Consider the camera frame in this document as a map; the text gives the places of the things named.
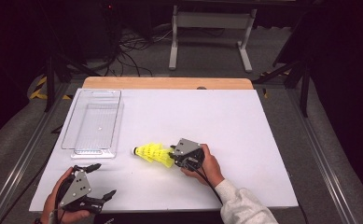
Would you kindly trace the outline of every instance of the table leg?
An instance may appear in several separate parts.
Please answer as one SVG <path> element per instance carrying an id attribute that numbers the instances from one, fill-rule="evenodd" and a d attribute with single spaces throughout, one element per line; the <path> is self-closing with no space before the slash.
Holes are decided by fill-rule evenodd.
<path id="1" fill-rule="evenodd" d="M 245 50 L 245 47 L 247 46 L 248 37 L 251 34 L 251 29 L 253 27 L 254 20 L 256 18 L 256 14 L 257 14 L 257 10 L 252 9 L 251 13 L 250 13 L 250 18 L 248 19 L 247 25 L 245 27 L 244 39 L 243 39 L 243 41 L 238 41 L 237 42 L 237 45 L 238 45 L 238 48 L 239 48 L 239 51 L 240 51 L 240 56 L 242 57 L 244 70 L 247 73 L 252 72 L 253 68 L 251 66 L 251 62 L 250 62 L 250 60 L 248 58 L 247 51 Z"/>
<path id="2" fill-rule="evenodd" d="M 170 62 L 169 69 L 175 70 L 177 64 L 177 51 L 178 51 L 178 40 L 177 40 L 177 6 L 174 6 L 173 9 L 173 41 L 172 41 L 172 49 L 170 51 Z"/>

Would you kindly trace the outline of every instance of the metal stand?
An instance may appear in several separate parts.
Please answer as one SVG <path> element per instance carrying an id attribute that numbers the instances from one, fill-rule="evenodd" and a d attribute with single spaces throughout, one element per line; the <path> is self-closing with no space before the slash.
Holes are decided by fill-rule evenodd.
<path id="1" fill-rule="evenodd" d="M 175 70 L 177 63 L 178 27 L 203 27 L 203 28 L 228 28 L 245 29 L 244 38 L 238 41 L 238 49 L 242 57 L 244 70 L 252 72 L 251 62 L 248 58 L 245 47 L 248 37 L 251 34 L 257 10 L 252 9 L 250 14 L 225 14 L 225 13 L 202 13 L 202 12 L 178 12 L 177 6 L 173 9 L 173 42 L 170 52 L 169 69 Z"/>
<path id="2" fill-rule="evenodd" d="M 309 80 L 310 80 L 310 65 L 311 62 L 302 62 L 302 61 L 295 61 L 292 63 L 288 63 L 268 74 L 267 76 L 260 77 L 256 80 L 252 80 L 253 84 L 263 84 L 264 82 L 280 76 L 284 72 L 291 70 L 288 77 L 284 81 L 284 85 L 286 89 L 295 89 L 298 82 L 302 78 L 302 86 L 300 92 L 300 110 L 305 118 L 307 118 L 307 96 L 309 91 Z"/>

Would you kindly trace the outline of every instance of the gray carpet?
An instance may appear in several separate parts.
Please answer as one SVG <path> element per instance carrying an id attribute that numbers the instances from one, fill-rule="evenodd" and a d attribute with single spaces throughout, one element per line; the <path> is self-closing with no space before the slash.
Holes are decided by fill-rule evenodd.
<path id="1" fill-rule="evenodd" d="M 248 45 L 253 73 L 244 71 L 235 42 L 242 36 L 240 31 L 226 30 L 221 37 L 213 37 L 196 30 L 186 30 L 179 37 L 177 69 L 168 70 L 171 41 L 164 38 L 144 50 L 133 50 L 129 54 L 138 66 L 149 69 L 154 77 L 247 77 L 256 79 L 262 72 L 272 71 L 272 62 L 290 35 L 288 29 L 253 30 Z M 121 58 L 132 64 L 127 57 Z M 110 67 L 109 76 L 136 76 L 136 70 L 115 62 Z M 149 76 L 148 71 L 140 69 L 142 76 Z M 73 94 L 82 86 L 83 76 L 76 76 L 68 86 L 67 94 Z M 297 112 L 292 107 L 286 90 L 278 85 L 266 85 L 268 97 L 264 97 L 261 86 L 256 86 L 265 114 L 272 128 L 273 136 L 279 147 L 283 161 L 290 173 L 290 180 L 311 224 L 337 224 L 342 219 L 328 191 L 327 184 L 316 164 L 308 137 L 298 120 Z M 30 136 L 43 116 L 45 100 L 33 99 L 20 113 L 0 132 L 0 191 L 7 181 L 7 176 L 17 163 L 19 156 L 27 145 Z M 50 133 L 63 124 L 71 100 L 62 100 L 57 106 L 35 149 L 35 154 L 13 192 L 10 202 L 29 183 L 45 158 L 50 153 L 57 139 L 57 134 Z M 314 127 L 319 142 L 328 161 L 336 173 L 344 197 L 349 203 L 358 223 L 363 223 L 363 187 L 347 161 L 335 133 L 330 127 L 325 111 L 322 108 L 311 85 L 308 101 L 309 121 Z M 31 223 L 38 214 L 28 212 L 30 201 L 35 193 L 36 183 L 23 194 L 15 207 L 7 215 L 4 223 Z M 305 223 L 300 207 L 272 210 L 279 223 Z M 85 223 L 91 223 L 92 217 Z"/>

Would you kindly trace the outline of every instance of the white metal frame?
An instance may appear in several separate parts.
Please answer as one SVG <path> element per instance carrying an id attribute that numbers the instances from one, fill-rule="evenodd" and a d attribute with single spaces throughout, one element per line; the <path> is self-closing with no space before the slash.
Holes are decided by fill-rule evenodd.
<path id="1" fill-rule="evenodd" d="M 247 73 L 252 72 L 251 62 L 248 58 L 245 47 L 251 29 L 256 18 L 257 10 L 252 9 L 250 14 L 228 14 L 228 13 L 202 13 L 202 12 L 178 12 L 177 6 L 173 9 L 173 42 L 170 52 L 169 69 L 175 70 L 177 63 L 178 27 L 202 27 L 202 28 L 228 28 L 244 29 L 244 38 L 238 41 L 238 49 L 242 57 L 244 70 Z"/>

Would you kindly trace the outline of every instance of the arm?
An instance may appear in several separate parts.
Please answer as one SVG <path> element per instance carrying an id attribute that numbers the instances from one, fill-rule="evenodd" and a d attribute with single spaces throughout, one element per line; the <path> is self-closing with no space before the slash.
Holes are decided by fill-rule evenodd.
<path id="1" fill-rule="evenodd" d="M 263 206 L 248 189 L 237 189 L 225 179 L 216 186 L 224 203 L 221 217 L 224 223 L 277 223 L 271 211 Z"/>
<path id="2" fill-rule="evenodd" d="M 211 155 L 206 144 L 202 144 L 202 149 L 205 157 L 202 168 L 223 202 L 221 217 L 225 223 L 277 223 L 271 211 L 263 206 L 250 190 L 237 189 L 229 180 L 224 178 L 216 157 Z M 181 168 L 181 171 L 207 185 L 195 172 L 184 168 Z"/>
<path id="3" fill-rule="evenodd" d="M 60 179 L 56 182 L 55 187 L 52 190 L 52 193 L 48 196 L 47 200 L 45 201 L 44 211 L 41 215 L 41 222 L 43 224 L 49 224 L 49 215 L 55 209 L 55 201 L 56 201 L 56 194 L 59 190 L 60 185 L 62 184 L 63 180 L 65 180 L 73 171 L 73 168 L 69 168 Z M 62 209 L 58 212 L 59 219 L 62 217 L 62 223 L 68 224 L 73 223 L 82 218 L 88 217 L 90 215 L 89 211 L 81 210 L 74 213 L 64 212 Z"/>

